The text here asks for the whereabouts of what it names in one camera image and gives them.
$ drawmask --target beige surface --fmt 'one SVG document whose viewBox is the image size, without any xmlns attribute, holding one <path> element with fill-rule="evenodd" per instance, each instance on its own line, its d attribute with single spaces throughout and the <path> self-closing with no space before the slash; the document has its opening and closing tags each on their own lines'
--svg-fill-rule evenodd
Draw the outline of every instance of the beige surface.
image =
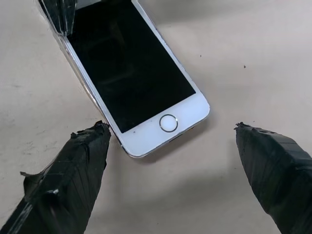
<svg viewBox="0 0 312 234">
<path fill-rule="evenodd" d="M 255 199 L 234 125 L 312 153 L 310 0 L 145 0 L 206 95 L 208 121 L 143 160 L 113 137 L 87 234 L 278 234 Z M 101 119 L 34 0 L 0 1 L 0 224 L 73 131 Z"/>
</svg>

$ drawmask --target black screen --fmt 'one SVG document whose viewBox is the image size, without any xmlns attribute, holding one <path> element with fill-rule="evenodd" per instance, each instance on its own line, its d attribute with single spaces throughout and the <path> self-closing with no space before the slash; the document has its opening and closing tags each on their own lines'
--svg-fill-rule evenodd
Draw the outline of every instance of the black screen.
<svg viewBox="0 0 312 234">
<path fill-rule="evenodd" d="M 122 133 L 195 94 L 130 1 L 77 10 L 68 39 Z"/>
</svg>

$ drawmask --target phone frame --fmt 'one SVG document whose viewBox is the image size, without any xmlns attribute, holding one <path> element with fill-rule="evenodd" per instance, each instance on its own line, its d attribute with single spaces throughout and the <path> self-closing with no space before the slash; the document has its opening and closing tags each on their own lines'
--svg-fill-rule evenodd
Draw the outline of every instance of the phone frame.
<svg viewBox="0 0 312 234">
<path fill-rule="evenodd" d="M 142 6 L 139 4 L 138 0 L 132 0 L 132 4 L 135 6 L 137 11 L 139 11 L 145 22 L 149 25 L 153 33 L 164 46 L 170 57 L 174 60 L 175 64 L 183 73 L 187 81 L 193 87 L 193 89 L 195 90 L 195 94 L 168 108 L 167 110 L 158 113 L 154 117 L 146 120 L 145 122 L 137 125 L 136 127 L 130 129 L 125 133 L 121 133 L 121 131 L 119 130 L 112 115 L 110 114 L 105 103 L 100 97 L 96 87 L 92 83 L 89 75 L 84 69 L 80 59 L 75 53 L 67 37 L 64 37 L 62 35 L 55 35 L 55 38 L 57 39 L 61 50 L 64 52 L 78 79 L 80 80 L 83 88 L 85 89 L 93 103 L 103 114 L 103 116 L 107 119 L 123 149 L 128 155 L 138 158 L 146 156 L 147 154 L 168 143 L 174 138 L 180 136 L 187 130 L 193 128 L 199 122 L 206 119 L 210 112 L 210 106 L 201 91 L 198 89 L 198 87 L 192 81 L 191 77 L 185 71 L 182 64 L 174 56 L 173 52 L 164 41 L 151 19 L 148 17 Z M 163 131 L 159 125 L 160 118 L 167 114 L 174 115 L 178 119 L 178 128 L 172 133 Z"/>
</svg>

